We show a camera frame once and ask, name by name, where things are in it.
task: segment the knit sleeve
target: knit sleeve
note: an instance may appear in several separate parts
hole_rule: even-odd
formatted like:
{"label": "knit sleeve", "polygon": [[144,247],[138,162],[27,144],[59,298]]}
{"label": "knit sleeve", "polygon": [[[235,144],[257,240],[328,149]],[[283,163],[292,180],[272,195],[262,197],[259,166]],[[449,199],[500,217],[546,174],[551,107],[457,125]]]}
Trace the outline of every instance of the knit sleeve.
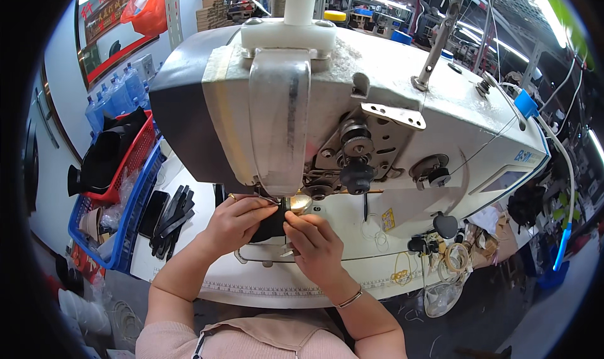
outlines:
{"label": "knit sleeve", "polygon": [[187,325],[162,321],[145,326],[137,339],[137,359],[190,359],[198,336]]}

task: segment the beige apron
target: beige apron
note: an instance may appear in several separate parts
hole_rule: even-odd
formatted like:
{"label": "beige apron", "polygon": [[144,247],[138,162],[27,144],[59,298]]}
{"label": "beige apron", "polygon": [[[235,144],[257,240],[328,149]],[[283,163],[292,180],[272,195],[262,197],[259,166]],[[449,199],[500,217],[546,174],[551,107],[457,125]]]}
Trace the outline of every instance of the beige apron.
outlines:
{"label": "beige apron", "polygon": [[232,318],[214,325],[206,325],[201,330],[200,335],[221,328],[239,329],[260,342],[276,348],[294,351],[296,358],[298,358],[298,352],[302,349],[302,346],[320,329],[328,330],[343,340],[342,333],[330,319],[311,320],[299,316],[296,318],[283,316],[282,314],[259,314],[254,318]]}

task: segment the red plastic bag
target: red plastic bag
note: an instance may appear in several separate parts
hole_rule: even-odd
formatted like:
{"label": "red plastic bag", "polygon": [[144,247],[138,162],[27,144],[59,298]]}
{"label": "red plastic bag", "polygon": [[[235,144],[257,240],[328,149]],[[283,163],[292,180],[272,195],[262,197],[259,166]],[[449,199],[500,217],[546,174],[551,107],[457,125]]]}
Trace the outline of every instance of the red plastic bag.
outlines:
{"label": "red plastic bag", "polygon": [[168,30],[164,0],[130,0],[120,17],[121,23],[132,22],[134,31],[155,37]]}

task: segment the silver bracelet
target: silver bracelet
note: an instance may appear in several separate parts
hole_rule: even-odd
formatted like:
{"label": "silver bracelet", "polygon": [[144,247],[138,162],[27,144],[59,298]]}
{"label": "silver bracelet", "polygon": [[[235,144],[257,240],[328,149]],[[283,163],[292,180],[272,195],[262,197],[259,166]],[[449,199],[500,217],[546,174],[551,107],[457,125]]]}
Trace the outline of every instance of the silver bracelet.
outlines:
{"label": "silver bracelet", "polygon": [[356,293],[356,295],[354,295],[350,299],[346,300],[342,304],[333,304],[332,303],[332,305],[336,308],[342,309],[342,308],[347,307],[350,304],[352,304],[355,300],[357,300],[359,297],[361,297],[361,295],[363,295],[363,287],[361,287],[361,289],[359,290],[359,292]]}

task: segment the yellow cord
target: yellow cord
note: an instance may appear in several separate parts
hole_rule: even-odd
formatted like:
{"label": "yellow cord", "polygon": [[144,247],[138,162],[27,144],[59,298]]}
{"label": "yellow cord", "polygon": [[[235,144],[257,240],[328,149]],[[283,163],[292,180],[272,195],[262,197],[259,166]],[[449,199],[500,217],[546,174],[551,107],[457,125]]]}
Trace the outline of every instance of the yellow cord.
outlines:
{"label": "yellow cord", "polygon": [[[405,255],[407,255],[407,260],[409,262],[409,270],[402,270],[400,272],[397,272],[396,266],[399,263],[399,256],[403,253]],[[407,279],[407,281],[405,283],[400,283],[400,280],[407,277],[407,274],[409,275],[409,278]],[[390,276],[390,280],[392,280],[393,282],[396,282],[399,286],[404,286],[406,284],[409,284],[409,282],[411,282],[412,278],[413,278],[413,274],[411,272],[411,257],[409,257],[409,253],[407,253],[406,251],[402,251],[396,255],[396,260],[394,261],[394,273]]]}

